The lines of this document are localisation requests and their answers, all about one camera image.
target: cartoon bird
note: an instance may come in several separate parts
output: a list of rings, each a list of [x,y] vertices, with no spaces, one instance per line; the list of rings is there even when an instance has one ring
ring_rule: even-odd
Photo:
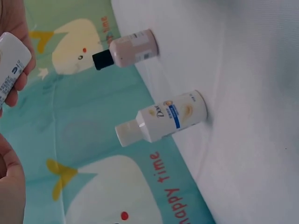
[[[47,161],[59,176],[53,199],[79,174],[95,174],[70,202],[65,222],[70,224],[163,224],[160,210],[138,165],[122,155],[108,157],[79,169]]]
[[[59,75],[73,75],[93,67],[92,55],[103,51],[95,25],[88,19],[71,21],[55,31],[30,31],[33,39],[39,39],[37,51],[42,54],[45,46],[56,34],[65,34],[52,53],[52,63]],[[39,68],[44,79],[49,71]]]

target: hand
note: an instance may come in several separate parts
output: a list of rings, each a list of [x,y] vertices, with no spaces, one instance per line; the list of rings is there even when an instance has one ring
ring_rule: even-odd
[[[18,156],[0,134],[0,223],[22,224],[26,201],[25,175]]]
[[[0,0],[0,35],[4,32],[10,32],[18,37],[30,50],[32,59],[18,80],[14,88],[10,91],[5,103],[13,107],[18,101],[18,91],[24,89],[27,83],[28,74],[35,68],[36,58],[31,39],[28,34],[28,26],[25,15],[25,6],[23,0]]]

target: red dot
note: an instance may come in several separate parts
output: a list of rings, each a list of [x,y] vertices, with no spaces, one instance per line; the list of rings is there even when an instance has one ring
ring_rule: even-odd
[[[129,214],[127,212],[123,211],[121,213],[121,219],[124,220],[124,221],[128,220],[129,219]]]

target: pink bottle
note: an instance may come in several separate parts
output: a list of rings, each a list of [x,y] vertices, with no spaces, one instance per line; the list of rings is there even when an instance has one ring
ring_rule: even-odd
[[[116,64],[123,68],[158,55],[158,47],[151,30],[113,40],[109,50],[93,55],[97,70]]]

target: white container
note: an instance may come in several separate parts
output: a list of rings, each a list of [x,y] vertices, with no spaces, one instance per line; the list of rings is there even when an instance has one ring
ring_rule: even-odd
[[[0,108],[14,83],[32,58],[29,49],[16,36],[0,36]]]
[[[140,110],[136,119],[115,127],[123,147],[142,139],[155,142],[206,120],[206,104],[197,91]]]
[[[158,46],[150,29],[113,40],[108,50],[93,55],[97,70],[116,64],[124,68],[158,55]]]

